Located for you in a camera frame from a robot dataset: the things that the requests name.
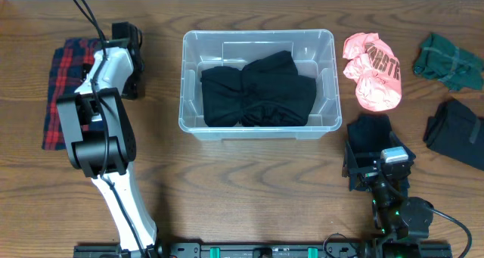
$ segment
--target plaid shirt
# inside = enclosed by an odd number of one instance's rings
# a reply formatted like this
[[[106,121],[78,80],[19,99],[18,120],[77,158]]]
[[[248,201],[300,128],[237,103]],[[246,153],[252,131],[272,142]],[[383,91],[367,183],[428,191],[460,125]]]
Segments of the plaid shirt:
[[[48,78],[47,111],[42,149],[65,149],[56,101],[59,96],[74,93],[94,64],[98,39],[68,39],[63,48],[55,50]]]

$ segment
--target black folded shirt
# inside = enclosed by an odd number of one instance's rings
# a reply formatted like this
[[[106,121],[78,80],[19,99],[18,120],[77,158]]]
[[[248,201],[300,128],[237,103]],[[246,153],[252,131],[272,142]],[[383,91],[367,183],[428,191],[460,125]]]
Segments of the black folded shirt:
[[[289,51],[204,70],[200,81],[208,126],[304,126],[316,98],[315,79],[298,75]]]
[[[439,154],[484,171],[484,119],[457,100],[440,104],[429,117],[423,141]]]

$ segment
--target black cloth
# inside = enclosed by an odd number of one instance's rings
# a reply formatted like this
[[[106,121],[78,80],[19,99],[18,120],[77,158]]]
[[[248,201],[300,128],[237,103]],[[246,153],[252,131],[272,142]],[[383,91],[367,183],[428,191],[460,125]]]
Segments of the black cloth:
[[[439,154],[484,171],[484,119],[455,99],[429,117],[423,141]]]
[[[208,126],[304,126],[316,98],[315,79],[298,75],[289,51],[204,70],[200,81]]]
[[[413,161],[416,156],[403,145],[392,132],[389,117],[384,115],[361,114],[359,118],[348,124],[348,143],[353,152],[358,168],[373,166],[374,160],[380,159],[381,151],[387,148],[402,146],[408,154],[408,159]],[[359,157],[358,154],[371,155]],[[400,192],[408,195],[410,184],[408,178],[399,180]],[[355,178],[350,177],[350,190],[367,191],[366,185],[356,185]]]

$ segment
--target clear plastic container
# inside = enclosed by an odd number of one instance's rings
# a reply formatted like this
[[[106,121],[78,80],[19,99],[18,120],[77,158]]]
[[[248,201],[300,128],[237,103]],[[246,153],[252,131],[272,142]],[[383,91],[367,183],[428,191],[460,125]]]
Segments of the clear plastic container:
[[[291,51],[302,76],[316,79],[315,104],[305,126],[208,127],[203,120],[201,72],[215,66],[242,69],[279,51]],[[183,38],[180,128],[202,141],[224,138],[318,139],[341,126],[333,34],[327,30],[190,31]]]

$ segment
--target wooden table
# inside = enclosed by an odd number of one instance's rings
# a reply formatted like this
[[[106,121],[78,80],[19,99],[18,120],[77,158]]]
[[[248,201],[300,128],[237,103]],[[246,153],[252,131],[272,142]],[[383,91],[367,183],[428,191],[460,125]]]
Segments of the wooden table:
[[[484,57],[484,0],[90,0],[106,34],[128,20],[144,31],[146,97],[124,101],[138,143],[136,177],[162,239],[323,241],[374,231],[371,196],[341,177],[346,124],[363,109],[338,58],[343,125],[318,141],[201,142],[178,127],[182,38],[189,30],[325,28],[344,40],[378,32],[402,67],[403,101],[388,111],[417,155],[410,194],[473,233],[468,257],[484,256],[484,172],[428,150],[427,117],[454,96],[484,115],[484,94],[449,93],[411,66],[430,32]],[[98,190],[66,151],[43,151],[48,71],[70,37],[95,37],[70,0],[3,1],[0,12],[0,256],[69,257],[81,243],[113,243],[116,226]],[[435,216],[431,239],[455,256],[466,237]]]

